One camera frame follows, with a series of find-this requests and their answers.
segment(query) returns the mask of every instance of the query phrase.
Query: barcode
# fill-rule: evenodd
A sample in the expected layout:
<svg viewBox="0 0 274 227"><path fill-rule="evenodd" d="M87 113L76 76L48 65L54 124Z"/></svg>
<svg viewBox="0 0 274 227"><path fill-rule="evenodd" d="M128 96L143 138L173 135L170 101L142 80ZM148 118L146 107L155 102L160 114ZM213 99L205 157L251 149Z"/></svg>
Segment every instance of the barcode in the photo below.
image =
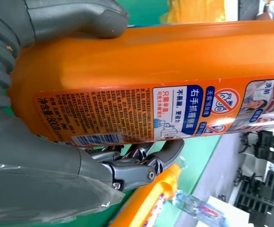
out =
<svg viewBox="0 0 274 227"><path fill-rule="evenodd" d="M72 139L78 146L85 145L103 145L123 143L121 134L100 134L91 136L72 136Z"/></svg>

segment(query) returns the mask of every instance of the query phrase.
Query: water bottle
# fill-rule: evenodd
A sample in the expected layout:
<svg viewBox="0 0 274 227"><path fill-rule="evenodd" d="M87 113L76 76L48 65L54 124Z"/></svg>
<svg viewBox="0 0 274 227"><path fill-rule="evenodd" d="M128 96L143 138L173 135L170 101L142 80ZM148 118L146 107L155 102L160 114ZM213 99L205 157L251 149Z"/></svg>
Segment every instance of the water bottle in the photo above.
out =
<svg viewBox="0 0 274 227"><path fill-rule="evenodd" d="M171 201L173 205L211 227L225 227L224 214L206 202L178 190Z"/></svg>

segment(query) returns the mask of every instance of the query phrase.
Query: plastic bottle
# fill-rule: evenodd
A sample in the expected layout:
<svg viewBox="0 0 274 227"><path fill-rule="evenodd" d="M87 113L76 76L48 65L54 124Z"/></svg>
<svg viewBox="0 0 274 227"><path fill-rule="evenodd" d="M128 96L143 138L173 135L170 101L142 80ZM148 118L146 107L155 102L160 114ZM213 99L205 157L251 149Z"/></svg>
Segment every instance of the plastic bottle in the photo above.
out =
<svg viewBox="0 0 274 227"><path fill-rule="evenodd" d="M226 224L223 212L180 190L177 191L172 204L210 227L225 227Z"/></svg>
<svg viewBox="0 0 274 227"><path fill-rule="evenodd" d="M177 190L181 167L173 164L154 182L136 189L110 227L152 227L162 206Z"/></svg>
<svg viewBox="0 0 274 227"><path fill-rule="evenodd" d="M12 109L51 141L88 147L274 128L274 20L76 34L20 54L8 90Z"/></svg>

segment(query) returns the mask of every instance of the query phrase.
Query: orange plastic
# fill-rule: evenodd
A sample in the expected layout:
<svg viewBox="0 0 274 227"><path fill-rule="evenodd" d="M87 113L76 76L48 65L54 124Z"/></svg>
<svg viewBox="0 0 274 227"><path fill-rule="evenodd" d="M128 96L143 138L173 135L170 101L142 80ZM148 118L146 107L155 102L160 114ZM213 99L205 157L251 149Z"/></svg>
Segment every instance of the orange plastic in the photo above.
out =
<svg viewBox="0 0 274 227"><path fill-rule="evenodd" d="M141 227L148 220L150 212L161 194L166 200L171 199L177 190L177 180L181 169L177 164L158 175L153 183L142 186L131 195L110 227Z"/></svg>
<svg viewBox="0 0 274 227"><path fill-rule="evenodd" d="M120 38L106 40L85 34L63 37L23 51L11 77L8 92L15 114L33 133L51 141L59 139L39 114L38 98L58 91L91 93L192 84L203 90L208 86L214 86L216 91L233 88L240 96L235 110L199 119L208 125L224 120L222 125L228 130L237 117L248 83L274 79L274 21L131 28ZM151 124L146 127L152 132ZM81 129L76 131L84 134ZM66 134L63 140L70 138Z"/></svg>

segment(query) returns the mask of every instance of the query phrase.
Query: yellow object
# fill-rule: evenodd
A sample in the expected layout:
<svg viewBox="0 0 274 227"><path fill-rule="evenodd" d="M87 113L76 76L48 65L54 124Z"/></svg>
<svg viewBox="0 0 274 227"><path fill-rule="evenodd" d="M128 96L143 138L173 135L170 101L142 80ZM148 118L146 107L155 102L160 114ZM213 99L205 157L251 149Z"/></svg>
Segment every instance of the yellow object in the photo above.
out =
<svg viewBox="0 0 274 227"><path fill-rule="evenodd" d="M226 20L224 0L169 0L162 23L201 23Z"/></svg>
<svg viewBox="0 0 274 227"><path fill-rule="evenodd" d="M158 175L153 183L137 189L110 227L146 226L150 221L153 208L158 199L162 199L162 195L166 201L175 195L180 173L179 165L173 164Z"/></svg>

